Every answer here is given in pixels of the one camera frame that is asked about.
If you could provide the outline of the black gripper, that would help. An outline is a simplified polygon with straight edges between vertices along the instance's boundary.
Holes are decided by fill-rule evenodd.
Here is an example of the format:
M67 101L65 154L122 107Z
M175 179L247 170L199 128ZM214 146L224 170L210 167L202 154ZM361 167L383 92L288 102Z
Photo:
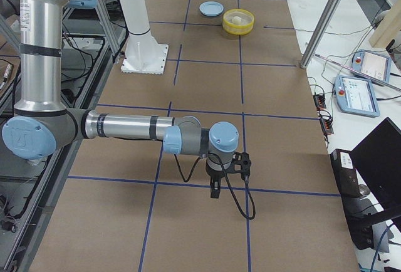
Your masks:
M224 163L225 173L234 172L234 161ZM221 192L221 179L224 177L224 171L220 164L211 159L206 160L206 172L210 177L211 197L219 197Z

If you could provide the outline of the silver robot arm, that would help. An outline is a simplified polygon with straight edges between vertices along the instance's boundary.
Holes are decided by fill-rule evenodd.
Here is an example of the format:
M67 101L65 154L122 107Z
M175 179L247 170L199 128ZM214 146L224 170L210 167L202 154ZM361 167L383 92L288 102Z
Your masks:
M219 197L221 180L242 173L248 163L237 152L239 134L233 124L202 128L194 117L110 115L68 108L61 102L63 9L95 8L97 2L19 0L21 99L2 129L6 147L18 157L35 160L81 139L160 141L166 153L205 159L211 197Z

